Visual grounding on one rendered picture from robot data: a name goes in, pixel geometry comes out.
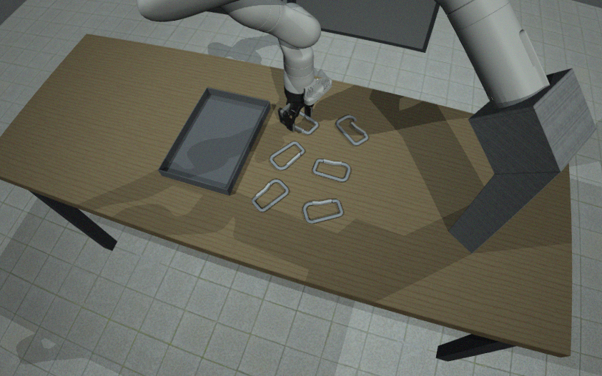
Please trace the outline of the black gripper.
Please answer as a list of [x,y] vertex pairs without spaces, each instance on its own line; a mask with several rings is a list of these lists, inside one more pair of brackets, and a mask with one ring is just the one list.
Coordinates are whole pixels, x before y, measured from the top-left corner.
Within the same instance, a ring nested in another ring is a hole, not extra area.
[[[280,118],[280,122],[284,124],[291,132],[295,131],[295,117],[298,117],[301,108],[305,107],[305,114],[309,117],[312,116],[312,107],[313,105],[306,105],[303,101],[304,94],[293,94],[286,90],[285,85],[285,96],[287,97],[286,106],[282,109],[281,107],[278,109],[278,114]],[[294,110],[295,112],[293,112]],[[292,118],[290,118],[290,115]]]

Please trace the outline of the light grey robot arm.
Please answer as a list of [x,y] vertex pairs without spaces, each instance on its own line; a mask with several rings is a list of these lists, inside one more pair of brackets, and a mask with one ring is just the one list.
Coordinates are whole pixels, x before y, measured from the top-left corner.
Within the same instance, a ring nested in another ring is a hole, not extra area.
[[[493,108],[517,104],[550,86],[509,0],[434,1],[447,15]],[[332,87],[331,78],[315,79],[311,46],[320,38],[320,23],[296,3],[137,0],[139,13],[144,18],[160,22],[184,19],[219,6],[241,25],[278,38],[283,53],[285,88],[293,94],[304,94],[306,105],[314,104]]]

